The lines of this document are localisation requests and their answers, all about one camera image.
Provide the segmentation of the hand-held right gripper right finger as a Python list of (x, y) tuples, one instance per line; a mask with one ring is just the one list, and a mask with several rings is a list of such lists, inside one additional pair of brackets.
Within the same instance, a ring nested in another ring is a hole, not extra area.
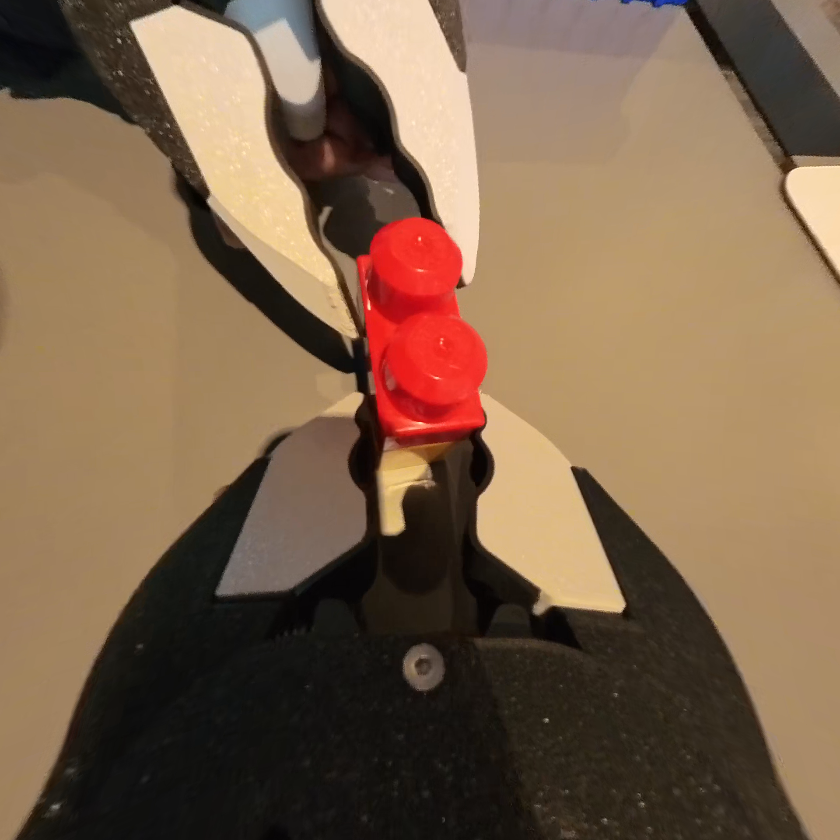
[(620, 615), (625, 599), (571, 462), (547, 437), (482, 393), (490, 478), (478, 495), (479, 546), (525, 584), (524, 604)]

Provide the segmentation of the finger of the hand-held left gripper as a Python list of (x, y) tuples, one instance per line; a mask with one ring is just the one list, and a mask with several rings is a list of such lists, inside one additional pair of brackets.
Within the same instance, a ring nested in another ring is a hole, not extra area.
[(382, 95), (417, 198), (460, 248), (460, 284), (476, 273), (480, 189), (459, 2), (327, 1), (318, 11), (344, 58)]
[(166, 7), (130, 26), (204, 179), (211, 211), (313, 317), (358, 339), (341, 271), (272, 134), (269, 84), (249, 33), (198, 7)]

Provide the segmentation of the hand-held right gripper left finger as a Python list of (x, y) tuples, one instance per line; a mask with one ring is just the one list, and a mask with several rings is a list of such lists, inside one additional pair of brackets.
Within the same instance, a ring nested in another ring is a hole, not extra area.
[(274, 447), (216, 598), (297, 595), (362, 545), (366, 499), (350, 469), (362, 404), (347, 395)]

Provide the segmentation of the red two-stud mega block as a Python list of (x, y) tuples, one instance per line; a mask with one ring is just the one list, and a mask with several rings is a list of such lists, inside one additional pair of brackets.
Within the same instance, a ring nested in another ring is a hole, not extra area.
[(435, 222), (409, 217), (383, 226), (356, 265), (382, 448), (467, 438), (485, 422), (488, 355), (459, 311), (459, 247)]

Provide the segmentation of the person's left forearm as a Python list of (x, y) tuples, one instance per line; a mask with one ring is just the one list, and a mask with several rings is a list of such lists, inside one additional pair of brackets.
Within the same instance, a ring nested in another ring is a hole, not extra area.
[(16, 98), (56, 98), (81, 51), (54, 1), (1, 2), (1, 83)]

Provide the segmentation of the black table pad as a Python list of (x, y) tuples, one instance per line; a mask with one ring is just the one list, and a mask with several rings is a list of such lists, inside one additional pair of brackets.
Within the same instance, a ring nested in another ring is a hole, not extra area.
[(694, 5), (781, 150), (792, 159), (837, 159), (838, 31), (820, 4)]

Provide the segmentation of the white rounded board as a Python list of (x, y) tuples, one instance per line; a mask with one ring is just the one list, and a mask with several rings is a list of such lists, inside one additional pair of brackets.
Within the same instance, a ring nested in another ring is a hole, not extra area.
[(838, 279), (838, 160), (796, 166), (785, 174), (782, 189), (793, 214)]

